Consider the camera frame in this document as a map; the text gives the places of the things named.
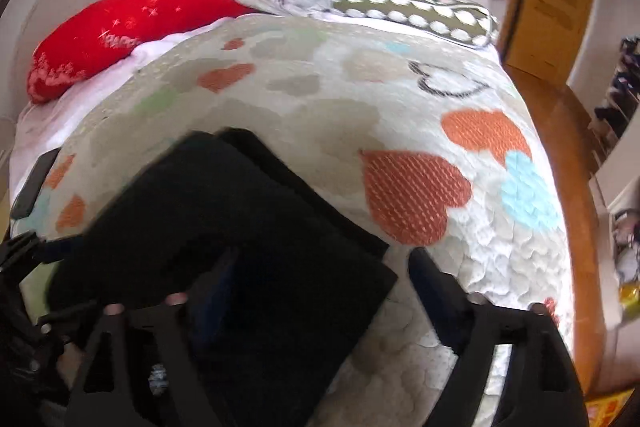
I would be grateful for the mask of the black pants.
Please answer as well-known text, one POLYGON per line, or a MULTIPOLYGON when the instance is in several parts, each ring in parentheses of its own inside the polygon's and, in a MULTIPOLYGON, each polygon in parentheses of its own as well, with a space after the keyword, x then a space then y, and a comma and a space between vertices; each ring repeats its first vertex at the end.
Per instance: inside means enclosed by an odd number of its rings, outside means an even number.
POLYGON ((387 244, 254 133, 193 132, 60 262, 51 311, 186 293, 183 332, 225 426, 303 426, 396 283, 387 244))

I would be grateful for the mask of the black smartphone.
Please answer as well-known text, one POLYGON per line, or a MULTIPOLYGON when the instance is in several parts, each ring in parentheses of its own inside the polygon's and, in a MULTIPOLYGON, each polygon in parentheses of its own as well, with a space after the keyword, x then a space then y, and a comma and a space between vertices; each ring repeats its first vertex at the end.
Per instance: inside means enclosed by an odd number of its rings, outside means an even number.
POLYGON ((14 200, 10 213, 12 220, 25 219, 32 213, 44 180, 47 179, 60 150, 59 147, 54 148, 38 157, 20 193, 14 200))

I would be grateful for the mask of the pink bed sheet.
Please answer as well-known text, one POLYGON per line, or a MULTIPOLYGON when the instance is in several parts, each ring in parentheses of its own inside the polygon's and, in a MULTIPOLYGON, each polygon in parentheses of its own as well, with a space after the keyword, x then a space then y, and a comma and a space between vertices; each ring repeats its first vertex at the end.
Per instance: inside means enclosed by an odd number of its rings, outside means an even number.
POLYGON ((163 39, 140 44, 119 62, 90 79, 75 84, 61 98, 42 105, 29 103, 23 110, 15 131, 13 150, 9 158, 9 194, 17 199, 38 158, 63 145, 78 124, 104 98, 122 87, 144 66, 157 60, 177 44, 204 34, 223 23, 225 17, 211 24, 163 39))

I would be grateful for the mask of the red long pillow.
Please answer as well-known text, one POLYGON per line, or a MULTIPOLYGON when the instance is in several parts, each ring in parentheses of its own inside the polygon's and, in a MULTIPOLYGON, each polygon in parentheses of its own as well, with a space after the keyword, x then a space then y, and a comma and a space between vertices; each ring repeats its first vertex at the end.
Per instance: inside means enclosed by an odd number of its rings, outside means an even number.
POLYGON ((32 54, 29 101, 61 98, 142 43, 253 12, 235 0, 99 0, 58 25, 32 54))

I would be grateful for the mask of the white cluttered shelf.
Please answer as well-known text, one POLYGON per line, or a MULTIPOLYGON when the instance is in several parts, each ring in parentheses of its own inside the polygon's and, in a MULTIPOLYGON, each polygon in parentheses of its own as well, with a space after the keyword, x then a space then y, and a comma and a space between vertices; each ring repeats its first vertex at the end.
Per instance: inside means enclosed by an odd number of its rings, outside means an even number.
POLYGON ((594 391, 639 380, 639 38, 620 55, 590 130, 605 158, 589 181, 596 206, 597 259, 604 348, 594 391))

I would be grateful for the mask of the heart patterned quilt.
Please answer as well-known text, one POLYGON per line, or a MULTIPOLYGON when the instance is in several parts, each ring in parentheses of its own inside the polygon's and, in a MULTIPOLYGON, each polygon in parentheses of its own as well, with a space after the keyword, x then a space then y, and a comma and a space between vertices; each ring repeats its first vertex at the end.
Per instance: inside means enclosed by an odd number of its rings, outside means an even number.
POLYGON ((80 232, 181 135, 226 128, 384 239, 397 273, 423 246, 495 305, 550 301, 573 342, 564 217, 525 102, 493 49, 391 23, 247 15, 177 44, 78 124, 12 229, 80 232))

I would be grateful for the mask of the green white bolster pillow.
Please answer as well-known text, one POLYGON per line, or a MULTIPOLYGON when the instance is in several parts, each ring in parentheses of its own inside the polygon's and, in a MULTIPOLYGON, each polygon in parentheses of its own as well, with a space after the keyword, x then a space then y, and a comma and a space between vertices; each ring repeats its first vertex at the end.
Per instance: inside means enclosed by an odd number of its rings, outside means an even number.
POLYGON ((483 5, 457 0, 329 0, 338 15, 386 20, 468 48, 495 44, 498 20, 483 5))

